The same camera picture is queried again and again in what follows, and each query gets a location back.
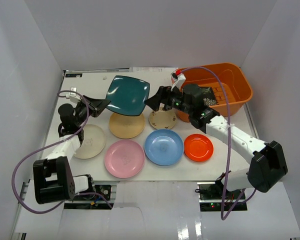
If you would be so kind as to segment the teal square plate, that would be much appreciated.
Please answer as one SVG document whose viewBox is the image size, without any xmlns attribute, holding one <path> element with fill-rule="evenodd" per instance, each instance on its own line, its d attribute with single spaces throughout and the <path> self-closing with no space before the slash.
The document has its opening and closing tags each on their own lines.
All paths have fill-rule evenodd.
<svg viewBox="0 0 300 240">
<path fill-rule="evenodd" d="M 113 113 L 135 117 L 142 114 L 145 100 L 150 94 L 150 84 L 131 76 L 116 75 L 106 93 L 110 103 L 107 109 Z"/>
</svg>

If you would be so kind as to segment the black floral square plate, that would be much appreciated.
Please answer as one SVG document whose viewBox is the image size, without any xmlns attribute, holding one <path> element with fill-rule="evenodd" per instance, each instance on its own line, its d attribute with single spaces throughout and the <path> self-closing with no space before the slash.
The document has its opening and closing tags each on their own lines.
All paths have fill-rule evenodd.
<svg viewBox="0 0 300 240">
<path fill-rule="evenodd" d="M 203 102 L 206 106 L 215 106 L 218 104 L 217 98 L 212 87 L 203 86 L 200 89 L 203 94 Z"/>
</svg>

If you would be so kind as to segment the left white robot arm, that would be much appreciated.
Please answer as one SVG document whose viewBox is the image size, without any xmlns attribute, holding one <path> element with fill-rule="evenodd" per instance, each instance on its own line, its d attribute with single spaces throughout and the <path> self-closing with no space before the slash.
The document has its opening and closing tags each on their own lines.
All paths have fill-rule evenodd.
<svg viewBox="0 0 300 240">
<path fill-rule="evenodd" d="M 73 176 L 70 160 L 84 143 L 83 126 L 90 116 L 97 118 L 110 104 L 107 99 L 71 96 L 77 102 L 62 104 L 58 108 L 61 123 L 58 126 L 60 143 L 45 158 L 33 163 L 35 199 L 38 204 L 73 200 L 80 195 L 89 200 L 96 187 L 90 174 Z"/>
</svg>

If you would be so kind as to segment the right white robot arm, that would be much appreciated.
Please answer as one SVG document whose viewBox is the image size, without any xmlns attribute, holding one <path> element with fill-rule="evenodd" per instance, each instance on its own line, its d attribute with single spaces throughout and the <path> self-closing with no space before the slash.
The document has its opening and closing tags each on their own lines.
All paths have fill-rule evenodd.
<svg viewBox="0 0 300 240">
<path fill-rule="evenodd" d="M 282 146 L 274 140 L 267 143 L 240 130 L 207 106 L 204 98 L 202 87 L 196 84 L 188 84 L 182 90 L 161 86 L 144 103 L 154 111 L 164 105 L 164 109 L 174 108 L 188 114 L 193 127 L 227 144 L 246 160 L 248 168 L 230 171 L 216 180 L 218 185 L 215 192 L 219 198 L 226 200 L 234 191 L 247 188 L 254 188 L 261 193 L 268 192 L 288 173 Z"/>
</svg>

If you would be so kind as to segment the orange plastic bin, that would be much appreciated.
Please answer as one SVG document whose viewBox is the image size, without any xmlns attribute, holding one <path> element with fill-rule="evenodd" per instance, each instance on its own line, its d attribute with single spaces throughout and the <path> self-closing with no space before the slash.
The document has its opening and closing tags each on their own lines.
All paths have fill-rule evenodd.
<svg viewBox="0 0 300 240">
<path fill-rule="evenodd" d="M 217 105 L 210 106 L 222 116 L 232 116 L 253 96 L 253 90 L 242 70 L 233 63 L 205 65 L 213 73 L 204 69 L 190 69 L 184 73 L 183 87 L 197 84 L 199 87 L 211 87 L 217 99 Z"/>
</svg>

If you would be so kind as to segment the small beige patterned plate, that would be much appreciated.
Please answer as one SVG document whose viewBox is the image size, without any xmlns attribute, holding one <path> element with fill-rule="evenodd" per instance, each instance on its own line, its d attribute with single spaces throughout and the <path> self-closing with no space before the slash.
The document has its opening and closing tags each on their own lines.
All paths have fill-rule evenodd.
<svg viewBox="0 0 300 240">
<path fill-rule="evenodd" d="M 173 110 L 152 111 L 148 117 L 150 125 L 155 129 L 172 129 L 177 123 L 177 116 Z"/>
</svg>

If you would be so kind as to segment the yellow round plate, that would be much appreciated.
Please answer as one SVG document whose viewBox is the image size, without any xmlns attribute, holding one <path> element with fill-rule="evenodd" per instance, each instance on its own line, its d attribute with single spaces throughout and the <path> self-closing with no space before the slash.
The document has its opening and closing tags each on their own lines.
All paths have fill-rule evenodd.
<svg viewBox="0 0 300 240">
<path fill-rule="evenodd" d="M 125 116 L 113 113 L 109 118 L 109 130 L 120 139 L 132 139 L 142 133 L 146 125 L 143 114 L 139 116 Z"/>
</svg>

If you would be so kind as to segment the cream round plate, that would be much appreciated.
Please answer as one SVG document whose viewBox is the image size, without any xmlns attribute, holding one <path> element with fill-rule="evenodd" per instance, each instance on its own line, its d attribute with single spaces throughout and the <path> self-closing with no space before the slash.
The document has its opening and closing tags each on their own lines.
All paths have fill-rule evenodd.
<svg viewBox="0 0 300 240">
<path fill-rule="evenodd" d="M 74 157 L 86 160 L 97 156 L 106 145 L 106 135 L 101 127 L 95 124 L 86 124 L 83 128 L 84 139 Z"/>
</svg>

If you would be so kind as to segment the blue round plate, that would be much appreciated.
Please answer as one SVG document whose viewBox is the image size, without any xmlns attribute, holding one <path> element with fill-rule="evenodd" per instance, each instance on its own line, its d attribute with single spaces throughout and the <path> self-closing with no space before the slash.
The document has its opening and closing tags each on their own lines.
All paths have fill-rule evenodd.
<svg viewBox="0 0 300 240">
<path fill-rule="evenodd" d="M 157 129 L 144 142 L 147 158 L 159 166 L 171 166 L 180 161 L 184 154 L 182 138 L 170 129 Z"/>
</svg>

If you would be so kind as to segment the black label sticker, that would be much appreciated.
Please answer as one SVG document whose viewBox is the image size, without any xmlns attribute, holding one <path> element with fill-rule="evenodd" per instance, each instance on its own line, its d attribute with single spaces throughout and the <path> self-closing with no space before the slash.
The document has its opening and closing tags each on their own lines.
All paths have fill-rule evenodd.
<svg viewBox="0 0 300 240">
<path fill-rule="evenodd" d="M 65 78 L 81 78 L 83 76 L 82 73 L 66 73 Z"/>
</svg>

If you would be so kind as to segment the white paper sheet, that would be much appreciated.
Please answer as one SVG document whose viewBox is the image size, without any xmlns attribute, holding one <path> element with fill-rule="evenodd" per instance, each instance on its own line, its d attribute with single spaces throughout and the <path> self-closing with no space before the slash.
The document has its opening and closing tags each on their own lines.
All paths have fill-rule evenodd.
<svg viewBox="0 0 300 240">
<path fill-rule="evenodd" d="M 129 71 L 131 73 L 137 73 L 137 72 L 168 72 L 169 74 L 177 70 L 176 67 L 130 67 Z"/>
</svg>

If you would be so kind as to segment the small orange round plate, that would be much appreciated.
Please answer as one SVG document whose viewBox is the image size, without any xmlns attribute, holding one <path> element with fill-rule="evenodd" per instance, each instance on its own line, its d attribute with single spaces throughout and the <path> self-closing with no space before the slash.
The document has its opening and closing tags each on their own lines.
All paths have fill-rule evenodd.
<svg viewBox="0 0 300 240">
<path fill-rule="evenodd" d="M 203 163 L 214 153 L 211 140 L 202 134 L 191 134 L 184 140 L 184 153 L 192 161 Z"/>
</svg>

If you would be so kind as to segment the pink round plate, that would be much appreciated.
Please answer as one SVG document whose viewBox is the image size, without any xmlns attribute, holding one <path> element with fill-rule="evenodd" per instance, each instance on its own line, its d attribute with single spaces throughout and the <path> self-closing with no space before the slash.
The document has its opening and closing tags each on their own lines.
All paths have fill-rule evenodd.
<svg viewBox="0 0 300 240">
<path fill-rule="evenodd" d="M 114 177 L 128 179 L 136 176 L 144 167 L 146 156 L 135 141 L 124 139 L 113 143 L 106 151 L 104 165 Z"/>
</svg>

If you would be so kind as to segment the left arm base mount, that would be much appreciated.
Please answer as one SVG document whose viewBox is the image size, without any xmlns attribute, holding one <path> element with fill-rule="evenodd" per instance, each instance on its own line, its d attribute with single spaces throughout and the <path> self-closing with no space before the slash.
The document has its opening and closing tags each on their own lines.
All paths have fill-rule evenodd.
<svg viewBox="0 0 300 240">
<path fill-rule="evenodd" d="M 110 184 L 97 183 L 88 190 L 76 193 L 72 201 L 108 202 L 111 200 L 112 186 Z"/>
</svg>

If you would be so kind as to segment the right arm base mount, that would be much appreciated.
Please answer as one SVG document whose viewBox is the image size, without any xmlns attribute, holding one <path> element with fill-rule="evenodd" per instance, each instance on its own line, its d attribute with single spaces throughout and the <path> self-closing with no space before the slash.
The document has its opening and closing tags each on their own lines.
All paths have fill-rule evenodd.
<svg viewBox="0 0 300 240">
<path fill-rule="evenodd" d="M 216 181 L 212 183 L 199 183 L 194 191 L 199 197 L 199 207 L 201 212 L 220 212 L 222 209 L 223 184 L 221 180 L 225 177 L 222 173 Z M 225 192 L 224 212 L 230 210 L 242 190 Z"/>
</svg>

